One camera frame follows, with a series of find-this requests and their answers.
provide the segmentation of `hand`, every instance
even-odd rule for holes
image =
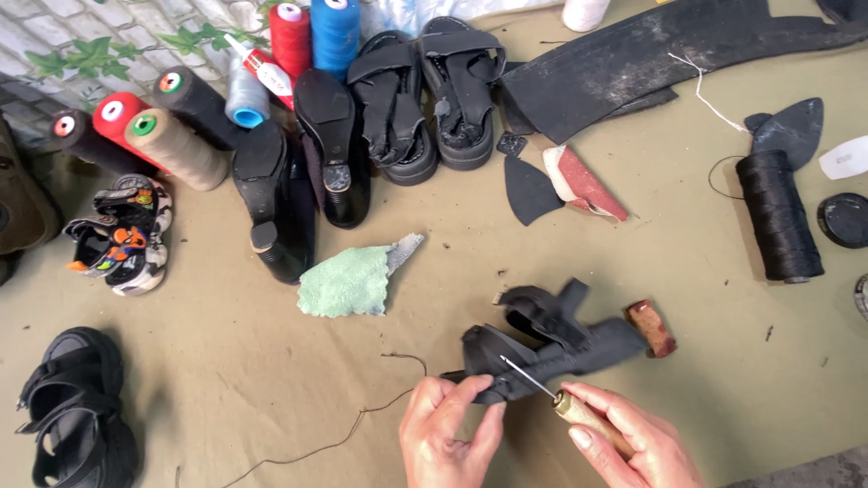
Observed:
[[[561,387],[608,418],[636,449],[633,458],[624,462],[599,432],[570,427],[575,446],[611,488],[705,488],[672,424],[618,393],[582,383],[561,383]]]
[[[470,376],[460,385],[427,377],[416,385],[401,422],[408,488],[479,488],[503,436],[506,403],[489,407],[471,442],[455,439],[470,402],[493,378]]]

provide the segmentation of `green towel rag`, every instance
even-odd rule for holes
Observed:
[[[389,277],[424,240],[410,234],[390,246],[350,247],[301,275],[299,309],[318,317],[385,315]]]

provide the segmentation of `awl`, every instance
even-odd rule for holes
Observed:
[[[555,412],[560,415],[562,419],[568,421],[570,424],[583,425],[598,431],[603,435],[603,437],[612,443],[615,450],[621,454],[621,457],[624,458],[625,461],[629,461],[636,454],[636,450],[627,442],[621,431],[616,429],[611,422],[597,415],[589,406],[585,405],[585,402],[579,400],[565,390],[559,390],[557,395],[555,395],[550,392],[548,388],[540,384],[539,381],[533,379],[522,368],[516,366],[516,364],[509,359],[506,359],[506,357],[501,356],[500,359],[506,361],[508,365],[515,368],[516,371],[524,375],[525,378],[538,386],[539,389],[548,393],[552,398],[551,407],[555,409]]]

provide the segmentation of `fingernail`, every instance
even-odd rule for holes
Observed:
[[[573,438],[575,445],[583,451],[591,446],[591,436],[581,427],[573,427],[569,429],[569,436]]]

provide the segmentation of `wooden handle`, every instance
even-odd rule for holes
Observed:
[[[583,425],[590,427],[603,435],[612,445],[615,450],[625,461],[629,461],[636,451],[621,434],[621,431],[615,428],[611,422],[597,415],[591,408],[573,395],[561,390],[557,393],[556,398],[551,402],[552,408],[555,409],[562,419],[573,425]]]

